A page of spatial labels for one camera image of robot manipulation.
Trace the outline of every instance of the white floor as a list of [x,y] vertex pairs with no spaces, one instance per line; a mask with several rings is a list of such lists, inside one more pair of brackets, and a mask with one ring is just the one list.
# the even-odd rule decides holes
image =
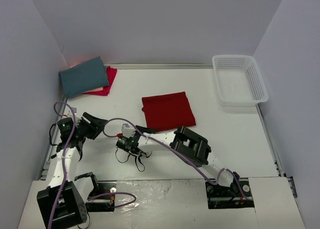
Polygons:
[[[82,95],[68,103],[78,116],[122,117],[145,126],[141,97],[185,91],[197,123],[192,130],[208,139],[226,168],[248,177],[255,208],[208,209],[205,180],[170,151],[156,151],[143,161],[145,172],[138,172],[132,160],[117,162],[115,139],[100,135],[85,142],[77,175],[94,172],[99,181],[117,181],[117,191],[134,193],[137,201],[91,213],[90,229],[304,229],[288,181],[278,177],[257,109],[220,106],[213,81],[210,69],[119,70],[110,95]],[[121,125],[116,121],[106,130],[115,135]],[[19,229],[45,228],[36,198],[54,168],[55,159],[47,181],[32,183]],[[128,200],[115,197],[116,205]]]
[[[210,69],[122,69],[118,70],[108,96],[81,95],[68,100],[77,115],[125,118],[146,126],[142,97],[186,92],[197,126],[191,129],[208,139],[226,168],[241,177],[278,176],[256,107],[223,107],[215,93]],[[121,132],[122,121],[106,127],[109,135]],[[121,164],[115,158],[116,140],[101,134],[87,140],[77,174],[94,172],[98,180],[199,179],[201,176],[170,151],[154,151],[143,159],[145,172],[136,169],[134,159]],[[119,151],[120,160],[127,158]]]

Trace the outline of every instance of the folded red towel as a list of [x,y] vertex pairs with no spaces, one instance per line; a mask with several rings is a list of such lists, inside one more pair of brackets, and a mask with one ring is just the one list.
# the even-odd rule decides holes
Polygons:
[[93,92],[85,92],[83,94],[89,94],[89,95],[97,95],[97,96],[107,96],[110,92],[110,88],[116,78],[116,74],[117,74],[117,69],[112,68],[110,66],[108,66],[106,68],[106,74],[108,76],[108,80],[109,80],[109,85],[108,86],[104,86],[103,90],[100,91],[93,91]]
[[196,125],[185,92],[143,97],[142,104],[147,127],[157,132]]

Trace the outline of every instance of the purple cable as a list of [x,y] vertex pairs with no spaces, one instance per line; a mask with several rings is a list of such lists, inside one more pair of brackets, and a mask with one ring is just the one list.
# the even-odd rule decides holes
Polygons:
[[112,196],[112,195],[128,195],[128,196],[133,197],[132,201],[126,202],[126,203],[121,204],[121,205],[113,206],[113,208],[120,208],[120,207],[123,207],[123,206],[127,206],[127,205],[129,205],[131,203],[134,203],[137,200],[137,197],[135,195],[129,193],[129,192],[108,192],[108,193],[103,193],[103,194],[100,194],[100,195],[93,196],[93,197],[89,198],[88,201],[92,201],[92,200],[97,199],[97,198],[101,198],[101,197],[104,197],[104,196]]
[[[108,120],[108,121],[104,124],[104,127],[106,127],[106,125],[107,125],[109,122],[112,122],[112,121],[115,121],[115,120],[121,120],[121,121],[125,121],[125,122],[129,123],[131,126],[133,126],[133,128],[134,128],[142,137],[144,137],[144,138],[147,137],[147,136],[144,135],[131,121],[129,121],[129,120],[127,120],[127,119],[124,119],[124,118],[120,118],[120,117],[112,118],[112,119]],[[109,137],[109,138],[115,138],[115,137],[117,137],[116,135],[115,135],[115,136],[113,136],[113,135],[107,135],[107,134],[105,133],[105,130],[103,130],[103,134],[106,135],[106,136]],[[229,172],[229,173],[233,176],[233,178],[235,179],[235,181],[236,181],[236,183],[237,183],[237,186],[238,186],[238,188],[239,188],[239,190],[240,190],[240,193],[241,193],[241,195],[243,196],[243,198],[245,198],[246,200],[252,201],[251,198],[248,198],[247,196],[245,196],[245,194],[244,194],[244,192],[243,192],[243,190],[242,190],[242,188],[241,188],[241,186],[240,186],[240,183],[239,183],[237,177],[234,175],[234,173],[233,173],[231,170],[222,168],[222,169],[219,171],[218,175],[217,175],[216,181],[212,181],[212,180],[210,180],[191,160],[189,160],[189,159],[188,159],[187,157],[185,157],[183,154],[181,154],[180,152],[172,149],[170,146],[164,144],[163,142],[161,142],[161,141],[153,138],[152,136],[149,136],[148,138],[151,139],[151,140],[153,140],[153,141],[155,141],[156,143],[160,144],[161,146],[169,149],[169,150],[170,150],[171,152],[173,152],[177,157],[179,157],[182,161],[184,161],[185,163],[187,163],[189,166],[193,167],[208,183],[210,183],[210,184],[212,184],[212,185],[214,185],[214,186],[216,186],[216,185],[218,184],[221,173],[222,173],[224,170],[226,170],[226,171]]]
[[63,115],[60,115],[59,112],[57,112],[56,110],[56,105],[57,104],[63,104],[65,106],[67,106],[69,109],[70,109],[70,112],[72,113],[72,117],[73,117],[73,125],[72,125],[72,130],[71,130],[71,133],[68,137],[68,139],[66,140],[66,143],[64,145],[64,148],[63,148],[63,151],[62,151],[62,160],[61,160],[61,163],[62,163],[62,170],[63,170],[63,180],[62,180],[62,184],[61,186],[59,187],[59,190],[58,190],[58,193],[56,194],[56,197],[55,197],[55,200],[54,200],[54,203],[53,203],[53,206],[52,206],[52,209],[51,209],[51,213],[50,213],[50,217],[49,217],[49,222],[48,222],[48,227],[47,229],[51,229],[52,227],[52,222],[53,222],[53,219],[54,219],[54,215],[55,215],[55,211],[56,211],[56,208],[57,208],[57,205],[58,205],[58,201],[59,201],[59,197],[61,195],[61,192],[65,186],[65,183],[66,183],[66,180],[67,180],[67,171],[66,171],[66,165],[65,165],[65,156],[66,156],[66,152],[67,152],[67,146],[71,140],[71,137],[75,131],[75,128],[76,128],[76,115],[75,115],[75,112],[74,110],[72,109],[72,107],[70,105],[68,105],[67,103],[63,102],[63,101],[58,101],[56,102],[54,105],[53,105],[53,110],[54,112],[62,117]]

